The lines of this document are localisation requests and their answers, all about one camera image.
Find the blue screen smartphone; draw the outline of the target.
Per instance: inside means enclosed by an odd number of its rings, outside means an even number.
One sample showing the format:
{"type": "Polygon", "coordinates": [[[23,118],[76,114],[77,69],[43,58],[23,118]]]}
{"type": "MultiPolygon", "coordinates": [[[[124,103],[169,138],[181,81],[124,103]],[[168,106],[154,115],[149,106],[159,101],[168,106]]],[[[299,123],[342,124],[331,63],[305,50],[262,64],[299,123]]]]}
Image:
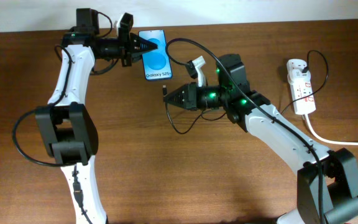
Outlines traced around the blue screen smartphone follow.
{"type": "Polygon", "coordinates": [[[173,76],[164,30],[141,30],[139,36],[157,44],[157,49],[143,54],[145,79],[148,81],[171,79],[173,76]]]}

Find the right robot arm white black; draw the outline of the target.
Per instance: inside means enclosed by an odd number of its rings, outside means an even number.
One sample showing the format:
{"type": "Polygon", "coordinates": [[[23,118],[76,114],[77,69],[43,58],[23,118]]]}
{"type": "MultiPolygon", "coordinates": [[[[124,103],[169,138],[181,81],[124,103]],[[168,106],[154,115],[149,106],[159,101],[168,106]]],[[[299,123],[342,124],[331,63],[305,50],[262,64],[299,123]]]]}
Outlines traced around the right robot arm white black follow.
{"type": "Polygon", "coordinates": [[[228,119],[271,148],[297,177],[296,208],[269,223],[346,223],[358,216],[358,163],[346,148],[333,151],[287,121],[271,102],[250,89],[238,54],[218,58],[218,85],[202,81],[169,93],[166,105],[186,110],[222,108],[228,119]]]}

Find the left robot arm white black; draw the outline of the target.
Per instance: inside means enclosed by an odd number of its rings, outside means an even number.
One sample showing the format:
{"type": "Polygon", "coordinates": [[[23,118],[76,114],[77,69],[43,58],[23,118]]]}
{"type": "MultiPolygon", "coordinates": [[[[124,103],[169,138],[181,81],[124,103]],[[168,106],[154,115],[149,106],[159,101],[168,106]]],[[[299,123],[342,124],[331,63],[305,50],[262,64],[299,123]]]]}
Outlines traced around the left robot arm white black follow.
{"type": "Polygon", "coordinates": [[[99,33],[100,12],[77,9],[76,26],[58,46],[62,66],[57,85],[35,118],[47,154],[65,176],[75,209],[76,223],[107,223],[95,174],[98,132],[85,106],[86,91],[97,59],[120,61],[130,67],[156,44],[131,32],[133,16],[124,13],[116,24],[117,36],[99,33]]]}

